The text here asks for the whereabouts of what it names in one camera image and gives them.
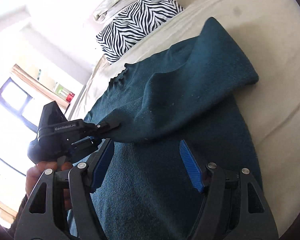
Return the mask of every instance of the pillow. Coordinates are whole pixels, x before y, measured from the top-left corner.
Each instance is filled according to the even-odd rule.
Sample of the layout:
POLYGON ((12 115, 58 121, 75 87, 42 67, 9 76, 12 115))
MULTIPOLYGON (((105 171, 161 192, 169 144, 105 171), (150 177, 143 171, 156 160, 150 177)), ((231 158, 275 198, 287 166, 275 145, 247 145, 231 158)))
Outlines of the pillow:
POLYGON ((109 63, 183 11, 176 0, 138 0, 124 8, 96 37, 109 63))

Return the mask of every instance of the human hand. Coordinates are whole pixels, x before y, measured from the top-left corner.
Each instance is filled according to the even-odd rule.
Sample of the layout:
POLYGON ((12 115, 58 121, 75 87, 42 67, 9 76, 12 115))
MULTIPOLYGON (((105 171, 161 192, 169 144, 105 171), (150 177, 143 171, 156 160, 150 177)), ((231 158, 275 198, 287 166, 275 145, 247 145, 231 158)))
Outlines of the human hand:
MULTIPOLYGON (((61 170, 69 170, 73 167, 73 165, 70 162, 66 162, 61 166, 61 170)), ((46 169, 53 169, 56 171, 58 168, 58 165, 56 162, 39 162, 34 167, 30 168, 27 171, 26 176, 26 194, 29 197, 35 184, 39 180, 41 174, 46 169)), ((71 206, 71 199, 70 199, 70 191, 69 189, 64 189, 64 199, 65 199, 65 208, 66 210, 69 210, 72 208, 71 206)))

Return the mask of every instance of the blanket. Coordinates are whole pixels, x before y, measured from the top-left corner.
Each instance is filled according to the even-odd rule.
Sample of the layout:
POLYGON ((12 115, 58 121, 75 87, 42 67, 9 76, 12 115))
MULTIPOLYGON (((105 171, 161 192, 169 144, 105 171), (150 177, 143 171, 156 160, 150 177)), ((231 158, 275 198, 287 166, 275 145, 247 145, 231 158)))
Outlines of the blanket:
POLYGON ((186 239, 204 195, 192 187, 180 140, 224 169, 249 168, 262 186, 256 152, 232 96, 258 75, 214 18, 199 36, 125 67, 84 119, 121 120, 105 135, 116 142, 115 153, 92 195, 96 213, 109 240, 186 239))

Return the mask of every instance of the blue gripper pad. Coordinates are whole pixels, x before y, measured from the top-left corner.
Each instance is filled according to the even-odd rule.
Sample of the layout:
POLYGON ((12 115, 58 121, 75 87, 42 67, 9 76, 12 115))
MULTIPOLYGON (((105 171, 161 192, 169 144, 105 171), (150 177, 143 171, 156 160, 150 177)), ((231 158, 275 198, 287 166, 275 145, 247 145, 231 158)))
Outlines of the blue gripper pad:
POLYGON ((100 188, 102 182, 106 176, 110 162, 114 154, 114 142, 111 140, 108 146, 104 149, 101 154, 97 165, 93 170, 93 179, 90 186, 90 192, 93 193, 97 188, 100 188))
POLYGON ((184 140, 180 142, 179 150, 181 158, 183 160, 183 164, 185 165, 190 177, 192 186, 196 188, 200 193, 202 193, 204 185, 202 183, 201 170, 184 140))

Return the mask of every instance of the person's arm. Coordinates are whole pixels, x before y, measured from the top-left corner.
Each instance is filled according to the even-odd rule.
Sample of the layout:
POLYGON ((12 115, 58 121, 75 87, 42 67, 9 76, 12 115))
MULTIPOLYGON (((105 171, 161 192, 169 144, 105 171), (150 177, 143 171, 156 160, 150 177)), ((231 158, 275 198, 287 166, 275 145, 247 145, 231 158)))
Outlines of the person's arm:
MULTIPOLYGON (((61 170, 62 171, 69 170, 72 167, 73 167, 72 164, 67 162, 67 163, 64 163, 61 166, 61 170)), ((37 183, 37 181, 39 180, 41 174, 46 169, 56 170, 57 168, 58 168, 58 165, 57 165, 56 162, 40 162, 36 166, 30 168, 27 171, 27 175, 26 175, 26 195, 25 195, 25 197, 23 198, 23 200, 21 202, 21 205, 19 207, 19 211, 18 211, 18 214, 16 216, 15 221, 11 224, 11 227, 9 229, 7 229, 7 233, 11 237, 14 237, 14 234, 16 232, 21 213, 22 213, 22 211, 23 211, 23 209, 26 205, 26 202, 28 201, 28 197, 30 196, 32 190, 34 189, 34 186, 37 183)), ((69 192, 68 189, 64 190, 64 198, 65 198, 65 208, 67 210, 71 209, 70 192, 69 192)))

